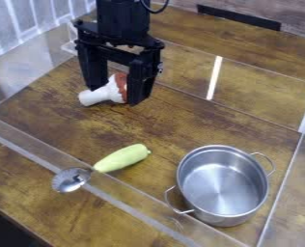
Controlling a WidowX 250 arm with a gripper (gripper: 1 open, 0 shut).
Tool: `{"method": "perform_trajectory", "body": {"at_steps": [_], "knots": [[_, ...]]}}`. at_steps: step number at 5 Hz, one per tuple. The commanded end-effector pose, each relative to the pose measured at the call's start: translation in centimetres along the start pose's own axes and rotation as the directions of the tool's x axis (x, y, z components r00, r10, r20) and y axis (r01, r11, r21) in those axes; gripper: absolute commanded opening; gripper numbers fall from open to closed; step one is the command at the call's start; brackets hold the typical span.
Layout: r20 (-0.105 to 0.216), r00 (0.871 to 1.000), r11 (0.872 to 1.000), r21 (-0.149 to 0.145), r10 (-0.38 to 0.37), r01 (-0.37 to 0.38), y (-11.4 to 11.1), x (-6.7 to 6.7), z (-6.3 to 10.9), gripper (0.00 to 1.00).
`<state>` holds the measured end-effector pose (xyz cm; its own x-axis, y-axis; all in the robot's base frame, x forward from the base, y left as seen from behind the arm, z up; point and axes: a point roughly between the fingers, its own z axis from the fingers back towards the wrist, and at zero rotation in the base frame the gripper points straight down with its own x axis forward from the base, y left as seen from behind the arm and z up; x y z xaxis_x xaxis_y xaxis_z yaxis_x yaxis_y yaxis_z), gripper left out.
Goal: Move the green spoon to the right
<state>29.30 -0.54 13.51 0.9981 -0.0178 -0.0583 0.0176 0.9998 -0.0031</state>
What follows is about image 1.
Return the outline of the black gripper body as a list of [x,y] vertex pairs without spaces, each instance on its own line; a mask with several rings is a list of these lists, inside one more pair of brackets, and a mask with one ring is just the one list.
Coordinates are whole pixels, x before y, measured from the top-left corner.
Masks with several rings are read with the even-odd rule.
[[104,67],[111,61],[128,66],[134,61],[148,67],[162,65],[164,43],[150,32],[150,0],[95,0],[96,22],[78,20],[75,41],[82,67]]

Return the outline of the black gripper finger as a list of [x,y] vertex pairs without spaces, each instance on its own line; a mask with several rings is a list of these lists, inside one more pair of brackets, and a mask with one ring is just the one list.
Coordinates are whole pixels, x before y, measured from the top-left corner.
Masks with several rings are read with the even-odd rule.
[[130,106],[138,105],[150,97],[154,81],[159,73],[159,65],[159,51],[142,51],[131,61],[127,79],[127,100]]
[[107,60],[95,47],[78,44],[76,48],[86,86],[94,91],[107,84]]

